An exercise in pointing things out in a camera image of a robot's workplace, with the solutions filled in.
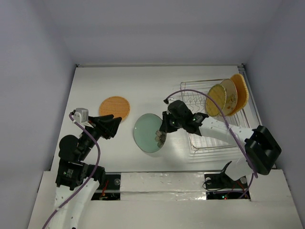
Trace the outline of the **teal floral plate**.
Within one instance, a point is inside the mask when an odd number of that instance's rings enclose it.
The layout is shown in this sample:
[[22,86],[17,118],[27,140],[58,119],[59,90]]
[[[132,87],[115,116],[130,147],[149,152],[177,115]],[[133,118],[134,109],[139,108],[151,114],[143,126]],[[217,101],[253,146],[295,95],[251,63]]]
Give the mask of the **teal floral plate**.
[[161,124],[162,119],[152,113],[143,114],[136,121],[133,138],[143,152],[155,153],[163,147],[166,133],[159,130]]

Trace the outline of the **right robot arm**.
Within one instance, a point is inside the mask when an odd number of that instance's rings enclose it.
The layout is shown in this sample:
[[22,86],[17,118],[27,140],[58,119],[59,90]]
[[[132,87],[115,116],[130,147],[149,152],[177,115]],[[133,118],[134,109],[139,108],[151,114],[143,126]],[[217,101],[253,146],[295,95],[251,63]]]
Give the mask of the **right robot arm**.
[[228,162],[219,175],[224,187],[249,174],[268,175],[282,150],[270,131],[262,125],[244,128],[230,125],[204,113],[192,113],[181,100],[168,104],[162,113],[160,131],[166,134],[183,129],[190,134],[211,137],[238,147],[243,158]]

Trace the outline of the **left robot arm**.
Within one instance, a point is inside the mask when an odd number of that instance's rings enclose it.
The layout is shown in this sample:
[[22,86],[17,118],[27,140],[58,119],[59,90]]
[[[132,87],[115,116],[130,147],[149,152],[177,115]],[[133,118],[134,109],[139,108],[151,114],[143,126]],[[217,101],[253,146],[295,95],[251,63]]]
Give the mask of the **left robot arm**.
[[[91,117],[86,109],[76,109],[70,120],[82,133],[79,137],[66,135],[59,143],[59,166],[55,180],[53,213],[45,229],[77,229],[94,192],[106,183],[105,169],[99,166],[101,149],[98,140],[113,138],[122,121],[111,115]],[[95,164],[84,162],[90,151],[97,148]]]

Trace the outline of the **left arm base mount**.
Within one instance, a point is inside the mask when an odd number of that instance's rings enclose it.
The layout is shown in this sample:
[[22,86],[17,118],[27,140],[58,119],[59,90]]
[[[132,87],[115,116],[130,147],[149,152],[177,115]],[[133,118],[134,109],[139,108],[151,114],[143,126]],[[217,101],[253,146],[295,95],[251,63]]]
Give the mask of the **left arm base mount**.
[[103,185],[94,192],[91,200],[112,201],[120,200],[121,173],[106,173]]

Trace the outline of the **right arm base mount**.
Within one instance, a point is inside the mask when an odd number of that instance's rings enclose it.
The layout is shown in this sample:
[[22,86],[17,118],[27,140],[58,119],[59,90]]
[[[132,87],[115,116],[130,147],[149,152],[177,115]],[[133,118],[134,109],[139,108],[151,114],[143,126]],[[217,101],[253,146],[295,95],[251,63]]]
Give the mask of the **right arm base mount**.
[[249,187],[253,181],[247,179],[247,171],[230,161],[221,171],[204,173],[203,189],[208,199],[251,199]]

